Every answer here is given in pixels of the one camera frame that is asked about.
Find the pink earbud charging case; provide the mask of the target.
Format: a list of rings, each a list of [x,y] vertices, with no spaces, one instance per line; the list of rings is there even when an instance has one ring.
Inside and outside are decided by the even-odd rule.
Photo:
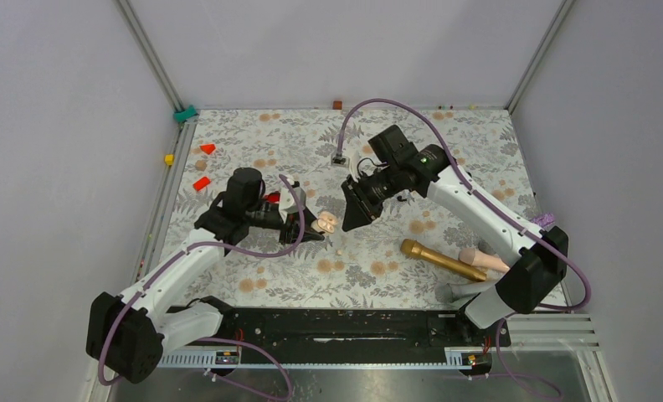
[[[319,213],[313,227],[315,227],[317,231],[333,234],[336,231],[337,225],[338,218],[334,214],[328,211],[322,211]]]

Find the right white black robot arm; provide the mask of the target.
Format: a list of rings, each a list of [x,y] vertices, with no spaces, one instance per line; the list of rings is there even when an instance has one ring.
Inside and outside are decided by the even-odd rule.
[[[461,341],[476,345],[500,319],[532,312],[566,276],[566,233],[558,227],[542,229],[495,203],[441,146],[419,150],[396,125],[372,137],[369,144],[382,165],[371,175],[351,173],[342,182],[343,231],[373,223],[381,216],[384,201],[408,190],[468,224],[509,267],[495,285],[460,309],[463,317],[456,331]]]

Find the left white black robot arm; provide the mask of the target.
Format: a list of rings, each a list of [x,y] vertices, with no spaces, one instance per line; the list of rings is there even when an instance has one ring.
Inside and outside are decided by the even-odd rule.
[[[334,232],[337,218],[313,214],[301,185],[280,176],[280,191],[266,193],[259,170],[234,170],[226,189],[196,220],[184,241],[153,271],[116,295],[99,294],[90,306],[85,350],[97,362],[101,384],[148,377],[161,358],[200,338],[231,341],[235,320],[208,302],[169,311],[179,295],[230,252],[257,258],[290,254],[303,242]],[[250,229],[274,230],[283,250],[268,254],[239,247]]]

